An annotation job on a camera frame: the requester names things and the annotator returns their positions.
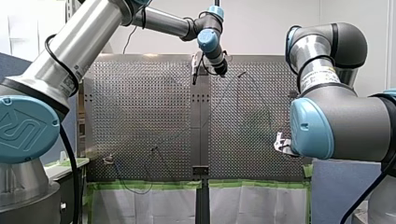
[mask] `cable clip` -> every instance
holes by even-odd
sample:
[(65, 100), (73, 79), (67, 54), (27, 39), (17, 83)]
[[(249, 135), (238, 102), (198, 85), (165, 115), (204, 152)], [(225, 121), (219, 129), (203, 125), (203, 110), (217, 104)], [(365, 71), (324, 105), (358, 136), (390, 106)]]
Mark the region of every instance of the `cable clip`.
[(106, 156), (103, 158), (104, 165), (114, 165), (114, 157), (113, 154)]

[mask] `white wall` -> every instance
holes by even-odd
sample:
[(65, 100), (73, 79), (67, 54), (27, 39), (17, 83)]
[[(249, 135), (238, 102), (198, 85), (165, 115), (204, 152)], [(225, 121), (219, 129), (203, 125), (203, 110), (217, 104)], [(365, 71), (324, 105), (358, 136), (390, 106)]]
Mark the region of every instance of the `white wall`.
[(0, 0), (0, 52), (33, 61), (64, 25), (64, 0)]
[[(179, 17), (198, 17), (214, 0), (153, 0), (151, 6)], [(284, 54), (286, 32), (294, 24), (319, 24), (319, 0), (222, 0), (225, 11), (221, 44), (231, 54)], [(110, 40), (122, 53), (134, 27), (121, 27)], [(126, 53), (194, 53), (196, 41), (137, 28)]]
[(361, 96), (382, 92), (389, 85), (391, 1), (393, 0), (320, 0), (321, 23), (349, 22), (359, 27), (366, 36), (369, 54), (355, 84), (356, 92)]

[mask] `blue joint cap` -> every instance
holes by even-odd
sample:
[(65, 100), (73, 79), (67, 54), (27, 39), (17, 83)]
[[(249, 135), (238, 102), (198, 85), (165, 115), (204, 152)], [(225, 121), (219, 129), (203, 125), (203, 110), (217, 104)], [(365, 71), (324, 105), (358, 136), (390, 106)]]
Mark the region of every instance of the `blue joint cap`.
[(296, 33), (296, 31), (298, 29), (300, 29), (300, 28), (299, 27), (293, 27), (293, 28), (291, 28), (291, 30), (289, 32), (289, 35), (288, 35), (288, 51), (289, 52), (291, 51), (291, 42), (293, 41), (294, 34)]
[(218, 6), (211, 6), (210, 8), (207, 9), (208, 12), (215, 13), (219, 17), (221, 17), (222, 20), (224, 20), (224, 10), (221, 7)]
[(30, 96), (0, 96), (0, 162), (34, 160), (49, 151), (61, 122), (47, 104)]
[(199, 48), (204, 53), (212, 52), (219, 44), (219, 37), (212, 29), (204, 29), (197, 37)]
[(133, 0), (133, 1), (136, 2), (137, 4), (146, 6), (146, 5), (149, 4), (149, 1), (150, 1), (150, 0)]
[(306, 157), (327, 160), (334, 153), (332, 127), (320, 107), (308, 98), (290, 107), (291, 150)]
[(396, 97), (396, 89), (385, 90), (384, 93)]

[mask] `white cloth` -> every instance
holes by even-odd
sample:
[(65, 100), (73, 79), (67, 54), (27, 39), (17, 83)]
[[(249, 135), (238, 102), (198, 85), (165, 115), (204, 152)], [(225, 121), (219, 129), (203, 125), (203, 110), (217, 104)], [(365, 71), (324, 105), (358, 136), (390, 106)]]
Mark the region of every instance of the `white cloth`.
[(210, 220), (216, 224), (305, 224), (307, 203), (307, 189), (213, 188)]
[(195, 224), (195, 197), (195, 189), (153, 189), (145, 195), (125, 189), (96, 190), (92, 223)]

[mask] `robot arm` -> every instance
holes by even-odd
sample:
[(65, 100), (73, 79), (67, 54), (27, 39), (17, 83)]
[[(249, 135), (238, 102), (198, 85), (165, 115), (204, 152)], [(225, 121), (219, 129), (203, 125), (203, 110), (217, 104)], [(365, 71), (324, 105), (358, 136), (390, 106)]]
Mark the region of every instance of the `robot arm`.
[[(21, 221), (20, 211), (8, 206), (18, 207), (32, 200), (29, 201), (32, 207), (40, 207), (45, 202), (41, 199), (58, 192), (59, 186), (49, 182), (39, 157), (51, 149), (59, 132), (64, 139), (61, 122), (69, 111), (67, 99), (76, 93), (78, 83), (120, 25), (136, 24), (184, 41), (197, 38), (216, 72), (219, 75), (227, 72), (219, 44), (223, 22), (220, 7), (210, 7), (202, 18), (194, 21), (146, 7), (148, 2), (86, 1), (61, 32), (50, 43), (50, 39), (46, 41), (47, 51), (22, 75), (0, 81), (0, 222), (32, 223), (31, 219)], [(66, 149), (73, 153), (67, 141)], [(71, 163), (76, 171), (75, 162)], [(74, 178), (75, 194), (79, 195), (78, 176), (74, 174)], [(34, 223), (59, 223), (56, 207), (60, 198), (52, 202), (54, 212), (43, 210)]]
[[(67, 99), (76, 89), (97, 55), (105, 46), (109, 38), (120, 25), (135, 24), (169, 35), (179, 36), (184, 41), (195, 38), (206, 58), (212, 63), (219, 75), (227, 72), (227, 62), (224, 58), (219, 38), (222, 32), (224, 12), (220, 7), (210, 7), (200, 19), (195, 21), (181, 19), (176, 16), (161, 12), (151, 7), (145, 7), (147, 1), (142, 0), (90, 0), (86, 1), (74, 17), (66, 24), (62, 31), (50, 42), (50, 50), (64, 63), (64, 67), (54, 61), (48, 52), (42, 52), (24, 74), (17, 77), (6, 77), (0, 84), (0, 96), (27, 95), (36, 98), (54, 109), (63, 120), (68, 112)], [(42, 107), (38, 115), (46, 114), (47, 106)], [(37, 119), (44, 120), (46, 132), (58, 132), (58, 125), (51, 125), (56, 116), (45, 116)], [(55, 142), (56, 137), (47, 138), (44, 147), (32, 147), (32, 150), (15, 151), (8, 159), (4, 160), (0, 151), (0, 162), (24, 162), (26, 158), (38, 158)]]
[(287, 62), (301, 92), (290, 109), (291, 151), (353, 161), (384, 161), (394, 154), (391, 97), (358, 97), (351, 88), (367, 56), (361, 31), (346, 23), (292, 28), (287, 42)]
[(178, 36), (183, 41), (197, 38), (200, 49), (214, 67), (215, 72), (223, 77), (228, 70), (224, 52), (219, 44), (223, 31), (224, 11), (221, 7), (212, 6), (201, 15), (204, 16), (200, 16), (197, 20), (181, 19), (152, 7), (146, 7), (136, 13), (133, 24)]

